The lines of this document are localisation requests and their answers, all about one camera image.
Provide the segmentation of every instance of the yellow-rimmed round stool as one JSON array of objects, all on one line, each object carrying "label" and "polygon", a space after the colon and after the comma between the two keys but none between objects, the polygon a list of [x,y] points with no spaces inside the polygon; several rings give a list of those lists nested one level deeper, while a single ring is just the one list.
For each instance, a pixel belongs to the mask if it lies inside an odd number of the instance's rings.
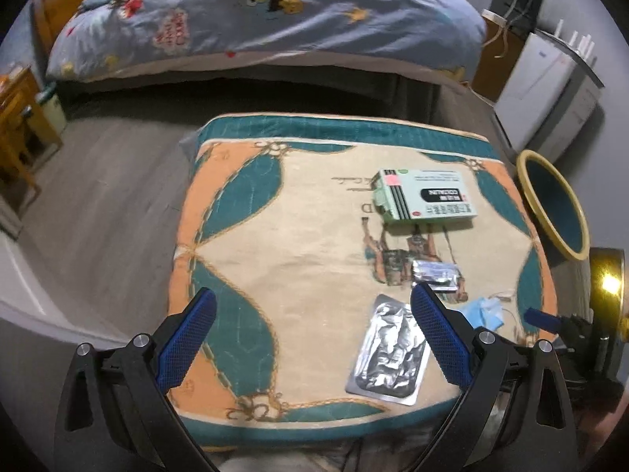
[{"label": "yellow-rimmed round stool", "polygon": [[583,208],[564,176],[542,155],[528,149],[518,156],[517,185],[537,228],[548,264],[584,260],[590,236]]}]

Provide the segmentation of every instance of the white mini fridge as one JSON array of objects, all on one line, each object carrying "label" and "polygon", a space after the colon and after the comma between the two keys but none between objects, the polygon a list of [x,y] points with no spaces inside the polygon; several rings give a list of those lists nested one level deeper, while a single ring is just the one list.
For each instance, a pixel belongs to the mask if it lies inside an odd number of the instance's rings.
[{"label": "white mini fridge", "polygon": [[516,154],[532,149],[554,163],[591,115],[603,86],[567,44],[536,31],[494,110]]}]

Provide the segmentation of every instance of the black label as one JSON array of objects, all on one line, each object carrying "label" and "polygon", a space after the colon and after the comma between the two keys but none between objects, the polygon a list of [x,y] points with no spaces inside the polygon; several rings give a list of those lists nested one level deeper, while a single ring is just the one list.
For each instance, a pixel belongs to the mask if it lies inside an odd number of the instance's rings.
[{"label": "black label", "polygon": [[457,188],[424,188],[419,195],[426,202],[461,202],[461,192]]}]

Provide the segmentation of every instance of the yellow rim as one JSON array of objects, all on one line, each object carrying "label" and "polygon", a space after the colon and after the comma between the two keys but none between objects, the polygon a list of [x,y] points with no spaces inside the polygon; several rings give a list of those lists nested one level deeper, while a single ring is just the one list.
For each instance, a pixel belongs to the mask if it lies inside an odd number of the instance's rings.
[{"label": "yellow rim", "polygon": [[[542,208],[542,203],[537,198],[535,190],[533,190],[533,186],[531,184],[530,179],[528,178],[528,173],[526,171],[526,162],[528,160],[534,161],[537,164],[542,165],[542,167],[546,168],[555,178],[561,183],[561,186],[564,188],[565,192],[570,197],[570,202],[572,203],[572,207],[574,207],[577,212],[577,216],[579,219],[579,223],[581,225],[581,236],[583,237],[583,247],[580,251],[573,250],[561,237],[561,234],[555,229],[555,226],[548,218],[546,211]],[[559,173],[559,171],[543,156],[538,153],[531,151],[529,149],[523,150],[518,156],[517,161],[517,172],[518,179],[520,180],[520,184],[522,185],[522,190],[524,191],[524,197],[526,197],[526,201],[528,205],[533,211],[533,214],[537,217],[540,225],[544,229],[546,235],[550,238],[553,244],[557,247],[557,249],[568,259],[575,260],[584,260],[589,255],[590,241],[589,241],[589,230],[587,229],[587,221],[586,216],[583,213],[583,208],[581,208],[581,204],[574,191],[568,184],[568,182],[564,179],[564,176]]]}]

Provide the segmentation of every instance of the trash can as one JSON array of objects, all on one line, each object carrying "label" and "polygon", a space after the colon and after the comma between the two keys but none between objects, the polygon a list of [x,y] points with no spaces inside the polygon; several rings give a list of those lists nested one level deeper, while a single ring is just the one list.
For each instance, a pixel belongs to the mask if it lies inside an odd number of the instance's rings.
[{"label": "trash can", "polygon": [[35,96],[35,102],[42,107],[44,116],[54,130],[61,135],[68,122],[65,120],[63,108],[57,95],[57,84],[53,81]]},{"label": "trash can", "polygon": [[540,235],[548,264],[584,260],[590,235],[583,208],[564,176],[542,155],[526,149],[517,160],[516,184]]}]

